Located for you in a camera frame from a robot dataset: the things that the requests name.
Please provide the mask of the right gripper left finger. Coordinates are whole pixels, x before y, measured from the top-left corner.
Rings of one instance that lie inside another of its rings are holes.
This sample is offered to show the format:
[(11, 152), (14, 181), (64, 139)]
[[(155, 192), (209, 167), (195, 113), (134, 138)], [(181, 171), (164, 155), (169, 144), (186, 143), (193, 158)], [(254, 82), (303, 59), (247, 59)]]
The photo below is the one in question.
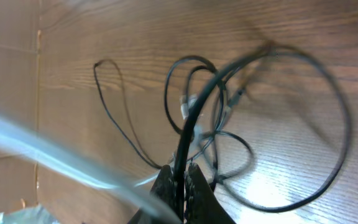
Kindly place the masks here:
[(179, 223), (178, 216), (175, 212), (175, 196), (174, 196), (173, 172), (169, 165), (164, 165), (153, 186), (150, 190), (152, 196), (160, 199), (164, 205), (168, 207), (167, 212), (162, 212), (164, 215), (169, 215), (173, 212), (175, 218), (155, 217), (148, 214), (144, 209), (140, 208), (135, 215), (127, 222), (128, 224), (163, 224), (163, 223)]

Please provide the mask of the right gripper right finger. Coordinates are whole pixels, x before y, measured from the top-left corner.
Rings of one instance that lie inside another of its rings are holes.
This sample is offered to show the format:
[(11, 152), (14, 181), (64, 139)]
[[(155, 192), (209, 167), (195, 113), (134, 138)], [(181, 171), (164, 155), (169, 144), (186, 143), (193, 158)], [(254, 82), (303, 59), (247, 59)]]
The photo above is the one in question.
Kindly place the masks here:
[(235, 224), (220, 206), (200, 167), (191, 163), (185, 180), (185, 218), (189, 224)]

